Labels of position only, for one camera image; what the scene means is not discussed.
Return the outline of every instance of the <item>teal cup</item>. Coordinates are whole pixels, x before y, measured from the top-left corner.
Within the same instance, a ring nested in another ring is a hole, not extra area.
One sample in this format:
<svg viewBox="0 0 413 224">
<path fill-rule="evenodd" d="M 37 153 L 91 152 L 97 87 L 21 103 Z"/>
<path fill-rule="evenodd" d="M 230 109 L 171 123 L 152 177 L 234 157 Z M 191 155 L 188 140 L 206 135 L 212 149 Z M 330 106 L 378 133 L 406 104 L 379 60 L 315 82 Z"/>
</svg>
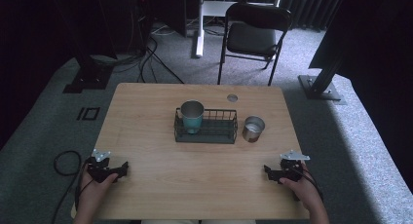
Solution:
<svg viewBox="0 0 413 224">
<path fill-rule="evenodd" d="M 188 133 L 197 133 L 203 122 L 204 106 L 198 100 L 187 100 L 181 106 L 183 127 Z"/>
</svg>

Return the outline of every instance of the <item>carpeted floor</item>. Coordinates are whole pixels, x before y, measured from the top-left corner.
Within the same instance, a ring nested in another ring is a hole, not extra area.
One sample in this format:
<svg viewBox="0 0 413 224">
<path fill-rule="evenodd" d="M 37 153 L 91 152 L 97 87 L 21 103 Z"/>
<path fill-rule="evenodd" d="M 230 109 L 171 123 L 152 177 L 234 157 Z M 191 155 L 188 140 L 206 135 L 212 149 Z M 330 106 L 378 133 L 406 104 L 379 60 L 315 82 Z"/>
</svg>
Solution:
<svg viewBox="0 0 413 224">
<path fill-rule="evenodd" d="M 209 27 L 222 31 L 220 27 Z M 195 57 L 196 31 L 184 38 L 167 29 L 153 34 L 149 48 L 186 84 L 216 84 L 222 37 L 206 34 L 204 56 Z M 413 223 L 413 197 L 398 173 L 351 82 L 336 76 L 333 84 L 346 104 L 309 100 L 298 75 L 317 75 L 309 63 L 323 32 L 293 29 L 287 33 L 273 86 L 282 88 L 309 169 L 325 197 L 331 223 Z M 228 58 L 222 84 L 266 86 L 270 69 L 262 63 Z M 7 145 L 0 151 L 0 223 L 50 223 L 72 177 L 55 172 L 55 157 L 75 150 L 85 159 L 103 124 L 119 83 L 136 82 L 138 64 L 117 66 L 106 90 L 62 93 L 78 70 L 75 59 L 58 70 Z M 179 83 L 155 58 L 143 67 L 148 83 Z M 82 108 L 99 108 L 94 121 L 78 120 Z M 77 158 L 65 155 L 57 167 L 73 171 Z M 62 203 L 56 223 L 71 223 L 73 195 Z M 308 221 L 261 220 L 261 223 Z M 97 221 L 129 223 L 129 221 Z"/>
</svg>

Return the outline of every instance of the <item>wire basket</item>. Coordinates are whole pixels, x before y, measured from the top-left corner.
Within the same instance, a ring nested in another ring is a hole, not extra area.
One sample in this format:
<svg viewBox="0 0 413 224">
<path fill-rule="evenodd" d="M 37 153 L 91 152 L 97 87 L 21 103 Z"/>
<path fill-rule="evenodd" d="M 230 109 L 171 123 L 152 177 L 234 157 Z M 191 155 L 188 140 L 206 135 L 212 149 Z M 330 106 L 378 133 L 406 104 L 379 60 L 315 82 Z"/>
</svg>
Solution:
<svg viewBox="0 0 413 224">
<path fill-rule="evenodd" d="M 235 143 L 238 129 L 237 111 L 206 109 L 197 133 L 188 133 L 183 127 L 180 108 L 176 108 L 174 128 L 176 142 Z"/>
</svg>

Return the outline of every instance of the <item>metal cup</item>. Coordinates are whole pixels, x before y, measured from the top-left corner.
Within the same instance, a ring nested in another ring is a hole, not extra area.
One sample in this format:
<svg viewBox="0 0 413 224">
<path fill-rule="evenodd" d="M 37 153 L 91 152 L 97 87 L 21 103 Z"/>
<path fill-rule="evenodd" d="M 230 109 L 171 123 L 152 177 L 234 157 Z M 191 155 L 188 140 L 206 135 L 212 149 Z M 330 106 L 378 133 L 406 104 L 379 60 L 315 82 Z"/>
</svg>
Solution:
<svg viewBox="0 0 413 224">
<path fill-rule="evenodd" d="M 245 119 L 243 138 L 253 143 L 258 140 L 261 132 L 265 129 L 264 121 L 258 116 L 249 116 Z"/>
<path fill-rule="evenodd" d="M 198 100 L 187 100 L 181 105 L 183 127 L 188 133 L 197 133 L 200 130 L 204 110 Z"/>
</svg>

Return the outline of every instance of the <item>person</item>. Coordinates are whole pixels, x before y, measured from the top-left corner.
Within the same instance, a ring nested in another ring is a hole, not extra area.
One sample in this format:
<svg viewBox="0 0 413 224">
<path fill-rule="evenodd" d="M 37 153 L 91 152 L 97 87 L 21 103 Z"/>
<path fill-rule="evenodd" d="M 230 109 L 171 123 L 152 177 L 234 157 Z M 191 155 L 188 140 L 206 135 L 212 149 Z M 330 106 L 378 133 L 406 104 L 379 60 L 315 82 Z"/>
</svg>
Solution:
<svg viewBox="0 0 413 224">
<path fill-rule="evenodd" d="M 303 164 L 304 174 L 311 177 L 307 173 L 307 167 Z M 114 173 L 108 176 L 103 182 L 98 183 L 93 181 L 91 176 L 85 171 L 82 178 L 82 191 L 79 197 L 79 204 L 76 216 L 74 218 L 74 224 L 92 224 L 94 221 L 94 215 L 96 214 L 102 200 L 104 199 L 109 187 L 116 179 L 118 174 Z M 291 189 L 298 199 L 303 203 L 304 208 L 310 212 L 310 222 L 312 224 L 328 224 L 328 215 L 325 206 L 319 196 L 319 192 L 315 186 L 304 177 L 298 182 L 289 180 L 287 178 L 281 178 L 280 182 L 283 186 Z M 195 224 L 198 220 L 178 220 L 176 223 L 182 224 Z M 144 220 L 144 224 L 160 224 L 171 223 L 168 220 Z M 206 220 L 203 224 L 230 224 L 230 223 L 255 223 L 253 220 Z"/>
</svg>

